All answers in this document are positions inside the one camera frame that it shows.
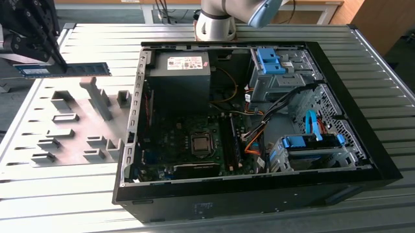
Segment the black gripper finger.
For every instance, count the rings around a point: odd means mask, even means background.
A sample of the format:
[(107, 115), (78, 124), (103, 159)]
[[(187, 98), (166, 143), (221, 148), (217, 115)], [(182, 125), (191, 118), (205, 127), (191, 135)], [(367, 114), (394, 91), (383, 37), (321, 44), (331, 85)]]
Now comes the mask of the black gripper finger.
[(30, 26), (30, 38), (46, 53), (44, 61), (51, 65), (51, 72), (66, 73), (68, 65), (59, 52), (60, 31), (55, 2), (52, 0), (24, 0), (23, 9)]
[(14, 31), (0, 33), (0, 54), (23, 55), (22, 35)]

